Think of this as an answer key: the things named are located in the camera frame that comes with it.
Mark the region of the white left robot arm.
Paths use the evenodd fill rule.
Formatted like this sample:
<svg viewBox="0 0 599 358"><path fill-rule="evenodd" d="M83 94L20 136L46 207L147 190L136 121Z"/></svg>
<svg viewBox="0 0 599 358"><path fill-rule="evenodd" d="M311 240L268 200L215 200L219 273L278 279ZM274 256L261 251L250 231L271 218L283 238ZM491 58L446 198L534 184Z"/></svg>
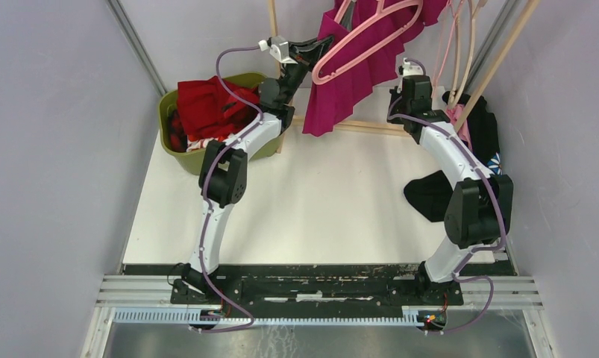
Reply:
<svg viewBox="0 0 599 358"><path fill-rule="evenodd" d="M189 261L182 265L181 278L172 284L176 297L191 295L205 304L223 296L213 275L230 213L246 191L248 163L292 124L294 94L333 41L333 36L303 42L270 37L255 48L276 58L281 65L278 77L244 87L216 76L216 115L238 128L223 140L212 137L204 149L198 182L203 200L201 232Z"/></svg>

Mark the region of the pink wire hanger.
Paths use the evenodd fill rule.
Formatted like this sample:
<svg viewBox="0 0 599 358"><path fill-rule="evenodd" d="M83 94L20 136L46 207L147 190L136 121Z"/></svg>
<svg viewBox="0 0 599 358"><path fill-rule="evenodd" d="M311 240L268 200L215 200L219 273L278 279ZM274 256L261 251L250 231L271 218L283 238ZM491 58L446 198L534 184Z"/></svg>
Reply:
<svg viewBox="0 0 599 358"><path fill-rule="evenodd" d="M460 22L464 3L464 1L446 1L441 13L442 21L436 53L436 64L432 76L433 97L439 94L439 82L445 71L448 55L451 51L454 54L452 84L457 84L461 65Z"/></svg>

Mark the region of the magenta pleated skirt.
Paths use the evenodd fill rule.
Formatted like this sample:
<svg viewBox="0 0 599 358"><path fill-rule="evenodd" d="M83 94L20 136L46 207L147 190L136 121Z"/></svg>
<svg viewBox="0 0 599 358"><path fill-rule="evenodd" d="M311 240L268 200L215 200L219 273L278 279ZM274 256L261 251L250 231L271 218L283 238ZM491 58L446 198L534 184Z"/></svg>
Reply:
<svg viewBox="0 0 599 358"><path fill-rule="evenodd" d="M397 78L396 60L406 43L435 25L445 1L354 1L352 29L347 31L333 18L342 1L323 14L318 38L334 35L338 45L356 31L358 34L313 71L323 84L313 84L304 134L321 136L347 119L354 106L371 95L378 84Z"/></svg>

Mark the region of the wooden clothes rack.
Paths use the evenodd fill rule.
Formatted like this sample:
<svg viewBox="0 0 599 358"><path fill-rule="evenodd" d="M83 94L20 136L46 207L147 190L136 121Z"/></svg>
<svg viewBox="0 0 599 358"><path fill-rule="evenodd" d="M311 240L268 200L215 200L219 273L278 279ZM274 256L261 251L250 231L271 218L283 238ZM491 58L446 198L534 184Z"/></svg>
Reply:
<svg viewBox="0 0 599 358"><path fill-rule="evenodd" d="M473 110L539 4L539 1L504 2L475 57L474 68L471 70L465 84L465 89L471 97L461 117L458 118L456 128L461 128L465 123L467 116ZM409 136L402 125L387 123L346 120L340 122L334 128L338 131L400 137Z"/></svg>

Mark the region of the olive green plastic basket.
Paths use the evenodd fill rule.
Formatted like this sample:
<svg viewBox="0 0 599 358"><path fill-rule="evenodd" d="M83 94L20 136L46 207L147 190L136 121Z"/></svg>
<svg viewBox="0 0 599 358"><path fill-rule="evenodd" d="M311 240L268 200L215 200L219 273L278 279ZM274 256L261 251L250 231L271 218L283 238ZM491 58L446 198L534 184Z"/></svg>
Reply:
<svg viewBox="0 0 599 358"><path fill-rule="evenodd" d="M199 175L207 144L237 134L256 114L229 95L217 76L181 81L160 100L160 143L186 172Z"/></svg>

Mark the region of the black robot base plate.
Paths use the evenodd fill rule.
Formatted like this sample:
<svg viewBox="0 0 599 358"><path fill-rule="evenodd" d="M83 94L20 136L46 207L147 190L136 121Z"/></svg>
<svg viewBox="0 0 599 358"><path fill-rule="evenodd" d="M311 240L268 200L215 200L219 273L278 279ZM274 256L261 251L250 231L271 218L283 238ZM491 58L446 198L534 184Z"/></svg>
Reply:
<svg viewBox="0 0 599 358"><path fill-rule="evenodd" d="M250 318L402 318L404 307L442 310L465 303L465 284L431 283L419 264L221 265L206 281L189 265L129 264L123 274L152 276L166 303L201 309L205 324Z"/></svg>

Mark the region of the grey garment on rack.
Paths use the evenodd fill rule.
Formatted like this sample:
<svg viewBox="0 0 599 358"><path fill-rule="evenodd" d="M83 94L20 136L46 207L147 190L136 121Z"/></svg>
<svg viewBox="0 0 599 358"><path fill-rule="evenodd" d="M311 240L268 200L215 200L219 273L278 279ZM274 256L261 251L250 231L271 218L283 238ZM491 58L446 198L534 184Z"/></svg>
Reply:
<svg viewBox="0 0 599 358"><path fill-rule="evenodd" d="M339 24L343 28L345 28L347 31L350 31L352 29L353 13L354 13L354 7L353 6L348 7L348 9L344 12L344 15L341 18L341 21L339 22Z"/></svg>

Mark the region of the pink hanger of magenta skirt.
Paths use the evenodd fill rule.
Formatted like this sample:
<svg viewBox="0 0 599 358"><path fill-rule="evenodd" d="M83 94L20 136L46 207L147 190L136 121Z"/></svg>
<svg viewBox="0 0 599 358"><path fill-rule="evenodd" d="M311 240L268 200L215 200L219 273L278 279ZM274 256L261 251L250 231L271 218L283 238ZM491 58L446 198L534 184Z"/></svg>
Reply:
<svg viewBox="0 0 599 358"><path fill-rule="evenodd" d="M336 15L333 20L335 23L341 23L345 17L345 14L348 12L348 9L352 6L354 0L343 0L341 5L338 7Z"/></svg>

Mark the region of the aluminium corner rail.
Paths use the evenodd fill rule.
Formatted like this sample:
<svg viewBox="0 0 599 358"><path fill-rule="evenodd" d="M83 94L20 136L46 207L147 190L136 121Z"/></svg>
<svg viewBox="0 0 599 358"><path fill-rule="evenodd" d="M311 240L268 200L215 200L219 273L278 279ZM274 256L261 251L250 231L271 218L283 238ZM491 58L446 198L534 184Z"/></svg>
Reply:
<svg viewBox="0 0 599 358"><path fill-rule="evenodd" d="M160 77L156 66L154 65L147 49L145 48L136 28L134 27L134 24L127 14L123 3L120 0L106 0L106 4L113 13L117 23L119 24L119 27L122 29L129 45L144 68L156 92L160 96L165 95L168 92L168 89Z"/></svg>

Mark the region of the red dress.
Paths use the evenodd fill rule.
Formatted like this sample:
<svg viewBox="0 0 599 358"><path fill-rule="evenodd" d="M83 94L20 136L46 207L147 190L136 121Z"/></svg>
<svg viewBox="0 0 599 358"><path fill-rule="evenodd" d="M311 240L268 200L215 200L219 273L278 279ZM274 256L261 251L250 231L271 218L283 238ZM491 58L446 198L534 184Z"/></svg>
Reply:
<svg viewBox="0 0 599 358"><path fill-rule="evenodd" d="M176 107L186 139L225 140L237 134L257 116L259 104L255 87L222 82L217 76L208 80L178 83Z"/></svg>

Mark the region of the white red floral garment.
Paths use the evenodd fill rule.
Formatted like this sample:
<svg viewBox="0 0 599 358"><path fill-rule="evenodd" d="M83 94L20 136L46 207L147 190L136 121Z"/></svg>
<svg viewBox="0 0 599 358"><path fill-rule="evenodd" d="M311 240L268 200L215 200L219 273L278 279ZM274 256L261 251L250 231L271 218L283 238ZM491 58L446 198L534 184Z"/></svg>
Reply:
<svg viewBox="0 0 599 358"><path fill-rule="evenodd" d="M219 136L219 137L208 137L208 138L200 138L195 139L193 136L188 136L186 138L186 152L197 151L201 149L205 149L210 142L213 140L223 142L227 139L227 136Z"/></svg>

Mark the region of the beige plastic hanger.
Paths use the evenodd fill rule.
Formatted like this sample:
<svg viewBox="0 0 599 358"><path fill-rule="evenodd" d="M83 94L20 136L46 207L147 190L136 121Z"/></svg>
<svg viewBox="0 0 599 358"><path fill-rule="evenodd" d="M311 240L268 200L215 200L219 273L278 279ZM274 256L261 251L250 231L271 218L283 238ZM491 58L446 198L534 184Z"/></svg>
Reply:
<svg viewBox="0 0 599 358"><path fill-rule="evenodd" d="M454 10L454 72L452 76L451 89L447 102L447 108L452 110L458 104L461 95L464 92L466 80L470 75L472 64L474 62L474 50L476 39L476 22L479 12L487 4L487 0L480 1L460 1L456 10ZM462 64L462 40L465 38L461 33L462 20L468 25L468 52L465 63Z"/></svg>

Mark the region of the red navy plaid skirt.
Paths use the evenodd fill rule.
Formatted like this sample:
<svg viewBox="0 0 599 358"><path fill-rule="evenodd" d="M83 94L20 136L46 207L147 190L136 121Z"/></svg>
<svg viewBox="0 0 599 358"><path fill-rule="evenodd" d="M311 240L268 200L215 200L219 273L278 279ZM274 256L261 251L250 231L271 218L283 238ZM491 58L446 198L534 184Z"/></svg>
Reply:
<svg viewBox="0 0 599 358"><path fill-rule="evenodd" d="M167 128L169 132L169 144L171 150L179 153L186 152L187 135L184 131L178 110L173 110L168 116Z"/></svg>

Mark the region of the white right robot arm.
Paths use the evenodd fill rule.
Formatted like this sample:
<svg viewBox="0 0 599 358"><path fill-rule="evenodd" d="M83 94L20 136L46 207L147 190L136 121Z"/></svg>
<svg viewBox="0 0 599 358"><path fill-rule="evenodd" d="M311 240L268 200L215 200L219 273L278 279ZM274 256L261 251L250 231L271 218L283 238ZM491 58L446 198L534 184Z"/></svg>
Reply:
<svg viewBox="0 0 599 358"><path fill-rule="evenodd" d="M432 108L431 79L405 75L392 89L389 122L404 130L439 164L452 188L444 214L446 237L419 269L415 298L433 304L443 296L443 283L457 280L474 254L505 246L512 213L513 182L481 163L459 138L442 110Z"/></svg>

